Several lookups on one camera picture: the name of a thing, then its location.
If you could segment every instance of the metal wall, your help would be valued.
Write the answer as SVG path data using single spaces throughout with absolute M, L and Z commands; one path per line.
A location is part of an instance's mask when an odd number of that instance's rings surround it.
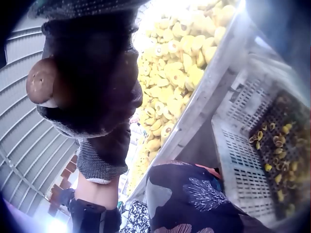
M 43 20 L 24 17 L 7 40 L 0 69 L 0 186 L 4 198 L 33 215 L 54 179 L 77 149 L 37 113 L 26 94 L 26 78 L 41 58 Z

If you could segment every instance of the potato scrap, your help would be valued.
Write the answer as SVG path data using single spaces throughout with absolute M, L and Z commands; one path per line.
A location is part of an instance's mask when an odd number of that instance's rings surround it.
M 282 132 L 283 132 L 284 134 L 289 134 L 290 129 L 289 129 L 287 126 L 283 126 L 283 127 L 282 127 Z
M 274 130 L 275 129 L 275 123 L 270 123 L 269 129 L 270 129 L 270 131 Z
M 282 148 L 277 148 L 274 150 L 274 154 L 281 154 L 283 152 Z
M 297 168 L 298 168 L 298 162 L 297 162 L 297 161 L 291 162 L 291 164 L 290 164 L 290 170 L 291 170 L 291 171 L 297 171 Z
M 262 131 L 258 131 L 257 137 L 258 137 L 257 140 L 260 141 L 262 139 L 262 137 L 263 137 L 263 132 Z
M 283 195 L 282 190 L 279 190 L 277 192 L 277 197 L 278 197 L 279 202 L 283 202 L 284 201 L 284 195 Z
M 248 140 L 249 143 L 253 143 L 255 141 L 254 136 L 251 136 Z
M 276 141 L 274 144 L 276 147 L 279 147 L 279 148 L 283 147 L 283 143 L 281 141 Z
M 286 156 L 286 151 L 283 151 L 283 152 L 281 152 L 281 153 L 279 154 L 279 158 L 280 158 L 280 159 L 285 158 L 285 156 Z
M 258 141 L 256 142 L 256 149 L 260 150 L 260 142 L 258 142 Z
M 274 180 L 275 180 L 275 182 L 276 182 L 277 184 L 279 184 L 279 183 L 281 182 L 281 179 L 282 179 L 282 174 L 278 174 L 278 175 L 274 178 Z
M 270 164 L 266 163 L 265 164 L 265 170 L 266 171 L 271 171 L 271 169 L 272 169 L 272 166 Z

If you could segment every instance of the potato piece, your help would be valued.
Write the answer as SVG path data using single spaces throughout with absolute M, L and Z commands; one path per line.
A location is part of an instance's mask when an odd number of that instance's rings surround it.
M 188 69 L 193 65 L 192 59 L 188 54 L 183 54 L 183 67 L 185 69 L 185 72 L 188 72 Z
M 152 32 L 151 32 L 151 37 L 153 37 L 153 38 L 157 38 L 157 37 L 158 37 L 158 35 L 157 35 L 157 33 L 156 33 L 156 28 L 154 28 L 154 29 L 152 30 Z
M 163 59 L 159 59 L 158 63 L 156 64 L 157 70 L 163 70 L 164 66 L 166 65 L 165 61 Z
M 163 39 L 166 42 L 169 42 L 170 40 L 172 40 L 174 38 L 173 32 L 171 29 L 167 28 L 164 30 L 163 32 Z
M 231 5 L 227 5 L 222 8 L 220 16 L 219 16 L 219 24 L 220 26 L 227 26 L 230 20 L 232 19 L 235 13 L 235 7 Z
M 297 162 L 297 161 L 291 162 L 291 164 L 290 164 L 290 170 L 291 170 L 291 171 L 297 171 L 297 168 L 298 168 L 298 162 Z
M 159 101 L 162 103 L 166 103 L 169 96 L 174 94 L 173 86 L 169 85 L 168 87 L 163 87 L 161 91 L 161 95 L 159 97 Z
M 220 41 L 221 41 L 221 39 L 222 39 L 222 37 L 224 36 L 225 33 L 226 33 L 226 28 L 225 27 L 218 27 L 218 28 L 216 28 L 214 38 L 215 38 L 215 43 L 217 45 L 219 45 L 219 43 L 220 43 Z
M 171 40 L 168 42 L 168 51 L 170 53 L 176 53 L 181 49 L 180 42 L 177 40 Z
M 163 126 L 161 125 L 160 128 L 158 128 L 157 130 L 154 130 L 154 131 L 152 131 L 152 132 L 153 132 L 153 134 L 154 134 L 156 137 L 158 137 L 158 136 L 161 135 L 162 129 L 163 129 Z
M 176 87 L 176 89 L 174 90 L 174 97 L 175 99 L 182 99 L 182 94 L 184 93 L 184 89 L 180 88 L 180 87 Z
M 187 93 L 184 97 L 183 97 L 183 102 L 184 104 L 187 104 L 189 102 L 189 99 L 191 97 L 192 92 Z
M 160 102 L 160 101 L 157 101 L 157 102 L 155 103 L 155 111 L 156 111 L 156 112 L 161 112 L 160 115 L 162 115 L 164 107 L 165 107 L 165 106 L 164 106 L 164 103 L 162 103 L 162 102 Z
M 274 178 L 274 180 L 275 180 L 275 182 L 276 182 L 277 184 L 279 184 L 279 183 L 281 182 L 281 179 L 282 179 L 282 174 L 278 174 L 278 175 Z
M 209 37 L 205 39 L 203 45 L 202 45 L 202 53 L 205 54 L 207 48 L 215 46 L 215 40 L 214 37 Z
M 286 151 L 283 151 L 283 152 L 281 152 L 281 153 L 279 154 L 279 158 L 280 158 L 280 159 L 285 158 L 285 156 L 286 156 Z
M 148 107 L 145 109 L 145 112 L 147 113 L 148 116 L 153 117 L 153 118 L 155 117 L 156 111 L 153 108 Z
M 160 118 L 160 121 L 161 121 L 161 125 L 164 126 L 165 123 L 167 123 L 169 120 L 164 115 L 162 115 Z
M 168 43 L 164 43 L 163 42 L 163 44 L 161 45 L 161 51 L 162 51 L 163 56 L 169 54 L 169 45 L 168 45 Z
M 150 93 L 153 98 L 158 98 L 161 95 L 161 88 L 158 86 L 154 86 L 150 88 Z
M 167 29 L 169 27 L 169 19 L 161 19 L 159 23 L 161 29 Z
M 153 99 L 149 100 L 147 107 L 155 108 L 155 104 L 157 101 L 159 101 L 158 98 L 153 98 Z
M 216 26 L 209 16 L 205 18 L 204 25 L 205 25 L 204 30 L 207 31 L 211 36 L 214 36 L 215 31 L 216 31 Z
M 171 133 L 173 127 L 174 127 L 174 124 L 172 123 L 166 124 L 161 131 L 161 138 L 167 138 L 169 134 Z
M 150 152 L 149 153 L 149 156 L 148 156 L 148 160 L 149 162 L 152 162 L 154 160 L 154 158 L 156 157 L 156 155 L 158 154 L 158 150 L 157 151 L 153 151 L 153 152 Z
M 283 127 L 282 127 L 282 132 L 283 132 L 284 134 L 289 134 L 290 129 L 289 129 L 288 127 L 286 127 L 286 126 L 283 126 Z
M 169 81 L 167 79 L 159 79 L 157 82 L 158 87 L 164 87 L 169 84 Z
M 277 196 L 278 196 L 279 202 L 283 202 L 284 201 L 284 195 L 283 195 L 282 190 L 279 190 L 277 192 Z
M 189 79 L 189 77 L 185 78 L 185 87 L 187 88 L 188 91 L 194 91 L 194 85 Z
M 150 130 L 151 131 L 155 131 L 157 130 L 158 128 L 161 127 L 161 121 L 160 119 L 156 120 L 155 123 L 150 127 Z
M 201 50 L 199 50 L 199 52 L 197 54 L 196 64 L 197 64 L 198 67 L 202 67 L 202 66 L 204 66 L 206 64 L 205 58 L 204 58 Z
M 219 20 L 221 18 L 221 9 L 214 7 L 212 10 L 211 19 L 216 27 L 220 26 Z
M 272 169 L 272 166 L 270 164 L 266 163 L 265 164 L 265 170 L 266 171 L 271 171 L 271 169 Z
M 275 123 L 270 123 L 269 129 L 270 129 L 270 131 L 274 130 L 275 129 Z
M 260 150 L 260 142 L 259 141 L 256 142 L 256 149 Z
M 206 18 L 202 11 L 192 12 L 192 29 L 203 31 L 206 25 Z
M 192 45 L 191 45 L 192 51 L 194 51 L 195 53 L 198 53 L 199 50 L 202 48 L 204 41 L 205 41 L 204 35 L 196 36 L 192 41 Z
M 164 70 L 162 71 L 159 71 L 158 72 L 158 75 L 160 76 L 160 77 L 162 77 L 162 78 L 164 78 L 164 79 L 166 79 L 166 75 L 165 75 L 165 72 L 164 72 Z
M 282 148 L 277 148 L 274 150 L 274 154 L 281 154 L 283 152 Z
M 164 115 L 165 118 L 168 119 L 168 120 L 173 119 L 173 115 L 169 112 L 167 106 L 164 107 L 164 109 L 163 109 L 163 115 Z
M 160 148 L 160 139 L 152 139 L 146 145 L 150 152 L 157 151 Z
M 190 27 L 186 25 L 181 25 L 180 22 L 175 23 L 172 28 L 173 35 L 176 37 L 183 37 L 189 35 Z
M 195 69 L 193 72 L 191 72 L 191 76 L 189 76 L 191 82 L 193 83 L 194 87 L 196 87 L 201 78 L 203 77 L 204 70 L 201 69 Z
M 167 109 L 170 113 L 174 115 L 174 117 L 178 118 L 181 114 L 181 106 L 183 105 L 183 100 L 172 99 L 170 103 L 167 103 Z
M 212 60 L 216 50 L 217 50 L 216 46 L 209 47 L 209 48 L 206 49 L 204 57 L 205 57 L 205 61 L 206 61 L 207 64 L 209 64 L 210 61 Z
M 151 126 L 153 125 L 154 123 L 156 122 L 156 119 L 155 118 L 148 118 L 147 120 L 145 120 L 145 124 Z
M 146 106 L 151 97 L 147 94 L 142 95 L 142 106 Z

